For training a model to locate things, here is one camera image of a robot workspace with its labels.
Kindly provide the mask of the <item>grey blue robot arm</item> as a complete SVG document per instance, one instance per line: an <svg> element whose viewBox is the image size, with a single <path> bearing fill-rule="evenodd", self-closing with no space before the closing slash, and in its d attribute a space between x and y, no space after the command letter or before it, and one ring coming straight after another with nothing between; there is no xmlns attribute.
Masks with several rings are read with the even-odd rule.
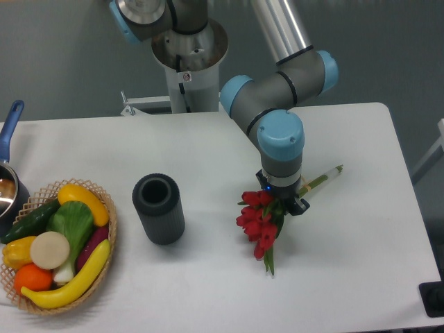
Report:
<svg viewBox="0 0 444 333"><path fill-rule="evenodd" d="M171 110L209 112L223 108L261 156L261 188L297 216L308 209L299 193L303 125L292 113L297 104L334 87L335 59L310 42L293 1L254 1L276 63L275 73L256 81L242 75L219 82L228 51L223 27L208 15L206 1L111 1L110 11L125 39L151 41L164 68Z"/></svg>

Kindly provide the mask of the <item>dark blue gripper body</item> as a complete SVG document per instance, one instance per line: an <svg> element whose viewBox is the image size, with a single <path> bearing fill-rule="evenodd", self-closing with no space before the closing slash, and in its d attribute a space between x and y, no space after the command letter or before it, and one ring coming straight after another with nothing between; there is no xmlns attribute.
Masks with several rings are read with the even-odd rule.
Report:
<svg viewBox="0 0 444 333"><path fill-rule="evenodd" d="M256 177L261 189L275 198L282 200L299 198L300 170L290 176L277 177L261 169L256 173Z"/></svg>

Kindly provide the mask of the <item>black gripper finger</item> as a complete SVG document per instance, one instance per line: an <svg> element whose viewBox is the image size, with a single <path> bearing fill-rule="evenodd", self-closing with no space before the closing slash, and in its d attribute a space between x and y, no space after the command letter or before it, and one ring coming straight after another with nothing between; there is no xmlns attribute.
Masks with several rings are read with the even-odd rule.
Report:
<svg viewBox="0 0 444 333"><path fill-rule="evenodd" d="M304 198L287 198L283 200L283 204L286 214L292 216L300 216L310 208L310 204Z"/></svg>

